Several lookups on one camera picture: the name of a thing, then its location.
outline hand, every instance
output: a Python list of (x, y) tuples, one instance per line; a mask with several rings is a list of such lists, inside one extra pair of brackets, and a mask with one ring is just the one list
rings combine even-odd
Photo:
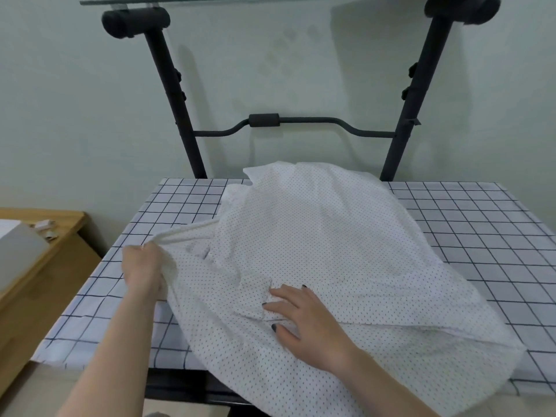
[(156, 296), (162, 282), (162, 249), (152, 241), (144, 246), (126, 246), (122, 258), (128, 290)]
[(287, 301), (265, 303), (262, 308), (293, 321), (300, 334), (298, 338), (282, 325), (273, 325), (279, 343), (310, 366), (340, 372), (358, 348), (316, 294), (305, 286), (299, 290), (288, 285), (269, 292)]

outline table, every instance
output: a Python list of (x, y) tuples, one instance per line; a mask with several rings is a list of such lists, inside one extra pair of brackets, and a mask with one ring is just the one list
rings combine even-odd
[[(164, 178), (79, 290), (33, 359), (84, 367), (125, 293), (121, 249), (158, 231), (214, 217), (227, 184), (241, 179)], [(503, 186), (482, 182), (384, 182), (434, 251), (487, 299), (527, 345), (501, 392), (556, 392), (556, 237)], [(189, 349), (168, 304), (158, 302), (146, 396), (245, 404)]]
[(30, 269), (0, 291), (2, 395), (101, 258), (77, 233), (88, 221), (84, 212), (0, 208), (0, 218), (54, 220), (58, 233)]

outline polka dot fabric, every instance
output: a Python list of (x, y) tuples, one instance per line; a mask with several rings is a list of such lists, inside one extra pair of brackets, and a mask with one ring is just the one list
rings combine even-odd
[(170, 307), (224, 384), (275, 417), (363, 415), (336, 378), (277, 343), (270, 325), (281, 317), (261, 303), (281, 284), (312, 288), (360, 348), (442, 416), (510, 377), (524, 346), (375, 177), (321, 163), (245, 173), (253, 185), (227, 186), (215, 219), (154, 238), (167, 253)]

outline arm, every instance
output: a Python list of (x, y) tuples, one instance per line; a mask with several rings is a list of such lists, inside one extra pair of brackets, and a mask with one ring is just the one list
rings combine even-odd
[(438, 417), (405, 386), (385, 372), (346, 335), (310, 289), (282, 285), (270, 294), (287, 301), (265, 303), (297, 325), (297, 338), (282, 325), (273, 325), (278, 341), (305, 363), (334, 374), (370, 415)]
[(142, 415), (161, 258), (154, 243), (123, 249), (128, 291), (58, 417)]

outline white tablecloth with black grid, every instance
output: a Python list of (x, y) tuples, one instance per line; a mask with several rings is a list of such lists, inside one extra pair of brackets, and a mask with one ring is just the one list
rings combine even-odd
[[(165, 178), (143, 203), (33, 359), (84, 367), (126, 291), (121, 249), (153, 234), (214, 217), (227, 184), (249, 180)], [(502, 392), (556, 392), (556, 237), (521, 202), (496, 183), (384, 183), (409, 210), (429, 244), (465, 276), (528, 352)], [(203, 369), (172, 311), (158, 302), (150, 367)]]

